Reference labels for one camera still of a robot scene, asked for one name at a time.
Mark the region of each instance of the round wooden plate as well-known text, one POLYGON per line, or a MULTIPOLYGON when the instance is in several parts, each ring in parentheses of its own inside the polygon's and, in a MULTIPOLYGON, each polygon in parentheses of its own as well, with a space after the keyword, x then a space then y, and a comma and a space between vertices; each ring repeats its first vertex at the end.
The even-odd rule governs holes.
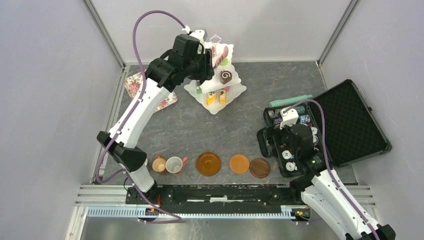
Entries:
POLYGON ((229 168, 236 174, 244 174, 249 170, 249 159, 243 154, 236 154, 229 160, 229 168))
POLYGON ((263 179, 268 176, 271 172, 271 166, 267 160, 262 158, 256 158, 250 163, 250 172, 253 176, 258 179, 263 179))
POLYGON ((213 152, 202 153, 196 162, 197 170, 204 176, 210 177, 217 174, 221 169, 221 159, 213 152))

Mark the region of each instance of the turquoise tube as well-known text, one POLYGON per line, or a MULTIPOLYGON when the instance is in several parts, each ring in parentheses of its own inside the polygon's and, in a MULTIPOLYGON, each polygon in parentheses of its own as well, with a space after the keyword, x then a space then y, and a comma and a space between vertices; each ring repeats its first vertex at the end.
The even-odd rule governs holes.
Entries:
POLYGON ((286 106, 290 106, 293 105, 295 103, 298 103, 300 101, 306 100, 306 99, 311 99, 314 96, 312 95, 302 95, 302 96, 295 96, 292 98, 287 98, 284 100, 274 100, 272 102, 269 103, 269 107, 273 108, 273 107, 286 107, 286 106))

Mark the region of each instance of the white wall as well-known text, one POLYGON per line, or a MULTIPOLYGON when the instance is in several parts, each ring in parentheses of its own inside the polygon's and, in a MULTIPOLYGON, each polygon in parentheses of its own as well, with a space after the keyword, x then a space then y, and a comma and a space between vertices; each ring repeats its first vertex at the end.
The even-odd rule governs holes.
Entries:
POLYGON ((119 67, 79 0, 0 3, 0 239, 64 239, 119 67))
MULTIPOLYGON (((235 45, 235 61, 317 60, 349 0, 93 0, 127 63, 137 62, 132 34, 150 10, 174 14, 191 29, 205 28, 235 45)), ((151 15, 138 28, 141 60, 150 62, 172 48, 182 33, 173 19, 151 15)))
POLYGON ((323 64, 328 87, 352 79, 393 144, 356 163, 396 239, 422 239, 424 215, 423 1, 361 1, 323 64))

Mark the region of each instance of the floral pattern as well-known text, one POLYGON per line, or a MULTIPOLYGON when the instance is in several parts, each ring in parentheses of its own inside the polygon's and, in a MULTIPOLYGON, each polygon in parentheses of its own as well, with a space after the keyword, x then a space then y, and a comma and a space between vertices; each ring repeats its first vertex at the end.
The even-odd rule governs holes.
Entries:
MULTIPOLYGON (((133 99, 137 95, 137 91, 140 89, 142 84, 143 84, 143 76, 140 72, 126 78, 123 81, 123 85, 125 86, 125 89, 128 92, 131 99, 133 99)), ((156 108, 155 112, 168 107, 169 105, 175 103, 177 100, 178 100, 178 97, 175 94, 175 92, 171 92, 168 95, 168 97, 160 103, 160 105, 156 108)))

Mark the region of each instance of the wooden coaster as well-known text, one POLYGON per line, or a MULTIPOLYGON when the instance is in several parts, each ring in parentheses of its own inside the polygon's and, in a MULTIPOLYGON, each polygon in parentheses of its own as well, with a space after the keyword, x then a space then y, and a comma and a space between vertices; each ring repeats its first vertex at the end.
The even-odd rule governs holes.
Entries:
POLYGON ((250 172, 253 176, 258 179, 263 179, 268 176, 271 172, 271 166, 267 160, 262 158, 256 158, 250 163, 250 172))
POLYGON ((221 159, 213 152, 205 152, 197 158, 197 170, 204 176, 210 177, 221 169, 221 159))
POLYGON ((229 168, 236 174, 244 174, 249 169, 249 159, 243 154, 236 154, 229 160, 229 168))

